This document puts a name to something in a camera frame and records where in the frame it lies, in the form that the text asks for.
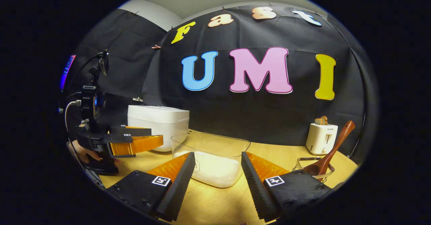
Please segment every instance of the yellow letter f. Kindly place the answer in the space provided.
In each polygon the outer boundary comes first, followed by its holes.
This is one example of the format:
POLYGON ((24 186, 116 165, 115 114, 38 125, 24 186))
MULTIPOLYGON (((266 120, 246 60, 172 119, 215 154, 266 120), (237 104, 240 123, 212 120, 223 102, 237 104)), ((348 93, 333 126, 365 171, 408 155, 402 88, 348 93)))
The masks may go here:
POLYGON ((187 34, 187 32, 190 30, 190 27, 194 26, 195 24, 196 24, 196 22, 193 21, 192 23, 189 23, 189 24, 187 24, 185 26, 182 26, 182 27, 178 28, 177 35, 175 36, 175 38, 171 42, 171 44, 174 44, 175 42, 180 41, 181 39, 183 39, 184 38, 183 35, 187 34))

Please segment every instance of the foam letter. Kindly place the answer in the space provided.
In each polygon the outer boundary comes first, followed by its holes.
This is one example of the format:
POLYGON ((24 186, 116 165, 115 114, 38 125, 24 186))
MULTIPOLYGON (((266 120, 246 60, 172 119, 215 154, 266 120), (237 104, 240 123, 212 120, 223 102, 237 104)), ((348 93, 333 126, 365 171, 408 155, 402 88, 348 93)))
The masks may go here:
POLYGON ((234 58, 235 74, 230 90, 232 92, 248 91, 250 87, 245 83, 245 74, 247 74, 254 90, 259 91, 269 73, 269 83, 265 86, 266 91, 275 94, 292 92, 286 67, 288 54, 289 50, 286 48, 271 47, 266 51, 262 63, 259 63, 249 49, 232 50, 230 56, 234 58))
POLYGON ((299 16, 301 16, 303 19, 305 19, 306 21, 310 22, 311 24, 317 25, 317 26, 322 26, 322 24, 320 24, 320 22, 314 21, 312 20, 313 16, 306 14, 302 11, 292 11, 294 13, 299 14, 299 16))
POLYGON ((216 27, 219 25, 227 25, 232 23, 234 20, 231 18, 231 15, 228 13, 218 15, 211 19, 211 22, 208 23, 208 27, 216 27))
POLYGON ((273 19, 277 15, 274 12, 271 12, 272 9, 270 7, 257 7, 254 8, 251 12, 253 12, 253 18, 257 20, 262 19, 273 19))
POLYGON ((320 86, 316 90, 316 98, 333 100, 335 97, 335 93, 332 90, 334 85, 335 60, 323 54, 317 54, 316 60, 320 64, 320 86))
POLYGON ((197 56, 189 56, 181 61, 183 64, 183 85, 191 91, 200 91, 208 88, 214 80, 214 58, 218 52, 212 51, 202 54, 202 59, 205 60, 205 75, 203 79, 197 81, 193 77, 194 62, 197 56))
POLYGON ((187 32, 190 30, 190 27, 194 26, 196 24, 196 22, 192 22, 189 23, 185 26, 182 26, 180 28, 178 28, 177 30, 177 35, 175 36, 174 40, 171 42, 171 44, 174 44, 177 41, 180 41, 181 39, 183 39, 183 35, 187 34, 187 32))

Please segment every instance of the clear plastic container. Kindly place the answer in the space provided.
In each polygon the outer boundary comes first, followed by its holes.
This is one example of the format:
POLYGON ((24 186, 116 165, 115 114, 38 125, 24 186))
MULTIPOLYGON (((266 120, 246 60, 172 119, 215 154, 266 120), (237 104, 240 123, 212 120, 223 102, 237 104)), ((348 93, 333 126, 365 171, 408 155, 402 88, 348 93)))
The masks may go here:
POLYGON ((192 178, 219 188, 229 187, 243 173, 241 152, 247 151, 247 140, 190 132, 171 137, 172 156, 194 152, 196 165, 192 178))

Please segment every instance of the human hand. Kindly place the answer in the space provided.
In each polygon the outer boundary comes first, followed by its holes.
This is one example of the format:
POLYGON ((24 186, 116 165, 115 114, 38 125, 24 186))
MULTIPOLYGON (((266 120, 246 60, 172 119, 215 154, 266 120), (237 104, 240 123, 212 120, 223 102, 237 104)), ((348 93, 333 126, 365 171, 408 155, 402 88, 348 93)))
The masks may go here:
MULTIPOLYGON (((88 150, 86 148, 83 148, 77 140, 72 142, 73 147, 75 148, 80 160, 82 160, 82 162, 88 164, 90 161, 88 159, 88 155, 90 155, 93 159, 100 161, 101 158, 97 155, 97 153, 95 151, 92 150, 88 150)), ((71 149, 71 145, 69 145, 69 150, 74 153, 74 151, 71 149)), ((115 166, 117 166, 118 164, 120 164, 121 161, 119 159, 114 159, 114 164, 115 166)))

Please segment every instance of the white cable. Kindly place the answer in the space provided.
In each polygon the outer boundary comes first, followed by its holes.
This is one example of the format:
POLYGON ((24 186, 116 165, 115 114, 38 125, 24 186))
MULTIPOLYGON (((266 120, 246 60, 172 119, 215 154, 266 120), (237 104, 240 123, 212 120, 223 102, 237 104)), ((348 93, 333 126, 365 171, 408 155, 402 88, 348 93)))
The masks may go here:
POLYGON ((72 101, 66 106, 66 111, 64 111, 64 123, 66 124, 66 131, 69 132, 69 129, 67 128, 67 110, 69 110, 69 106, 76 105, 76 101, 72 101))
MULTIPOLYGON (((69 109, 69 106, 71 106, 71 105, 77 105, 77 106, 80 106, 80 100, 72 101, 72 102, 70 102, 69 104, 67 104, 66 110, 64 111, 64 122, 65 122, 65 124, 66 124, 66 130, 67 130, 67 132, 68 132, 68 133, 69 133, 69 130, 68 130, 68 128, 67 128, 67 110, 69 109)), ((81 163, 80 163, 80 161, 79 161, 78 154, 77 154, 77 152, 76 152, 76 150, 75 150, 75 147, 73 146, 73 143, 70 141, 69 136, 67 137, 67 139, 69 140, 69 143, 70 143, 70 145, 71 145, 72 149, 74 150, 74 157, 75 157, 75 158, 76 158, 76 160, 78 161, 78 163, 79 163, 79 165, 81 166, 81 168, 82 168, 83 170, 85 170, 85 168, 82 166, 82 164, 81 164, 81 163)))
MULTIPOLYGON (((366 115, 366 113, 364 113, 364 120, 363 120, 363 122, 362 122, 362 127, 364 127, 364 124, 365 124, 365 115, 366 115)), ((350 157, 351 157, 351 155, 353 154, 353 152, 355 151, 356 146, 358 145, 358 142, 359 142, 359 139, 358 139, 358 141, 356 142, 356 145, 355 145, 355 147, 353 148, 352 153, 351 153, 350 155, 347 155, 347 157, 348 157, 348 158, 350 158, 350 157)))

